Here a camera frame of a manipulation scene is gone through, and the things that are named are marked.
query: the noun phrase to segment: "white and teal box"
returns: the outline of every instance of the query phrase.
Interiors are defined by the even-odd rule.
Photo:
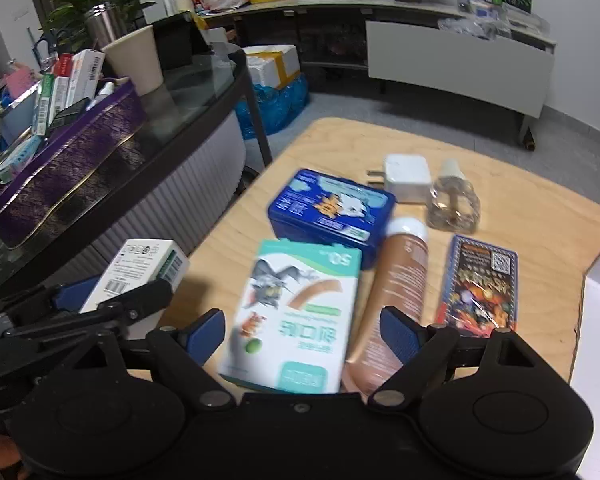
[[[219,373],[299,394],[340,389],[362,252],[265,240],[227,334]]]

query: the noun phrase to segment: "brown bottle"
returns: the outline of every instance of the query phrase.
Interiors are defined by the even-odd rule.
[[[393,305],[420,322],[427,285],[427,238],[427,227],[415,218],[389,222],[360,332],[342,371],[348,392],[366,397],[402,366],[382,341],[380,312]]]

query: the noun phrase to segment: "green circle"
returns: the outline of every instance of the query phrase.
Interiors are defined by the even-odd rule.
[[[251,339],[245,346],[244,351],[247,354],[255,354],[262,348],[262,341],[260,339]]]

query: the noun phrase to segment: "glass table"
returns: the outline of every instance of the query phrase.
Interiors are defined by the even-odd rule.
[[[190,65],[164,72],[164,84],[141,98],[146,123],[41,229],[12,250],[0,240],[0,298],[64,266],[200,147],[243,97],[264,164],[271,162],[244,52],[230,44],[213,47],[211,54],[193,56]]]

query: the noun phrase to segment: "baseboard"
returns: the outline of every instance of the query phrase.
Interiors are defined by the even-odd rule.
[[[594,128],[593,126],[589,126],[587,123],[584,123],[575,117],[571,117],[560,110],[556,110],[555,108],[551,108],[549,106],[544,106],[542,108],[542,114],[540,115],[540,118],[548,119],[554,123],[563,124],[567,128],[589,136],[595,142],[600,143],[600,130]]]

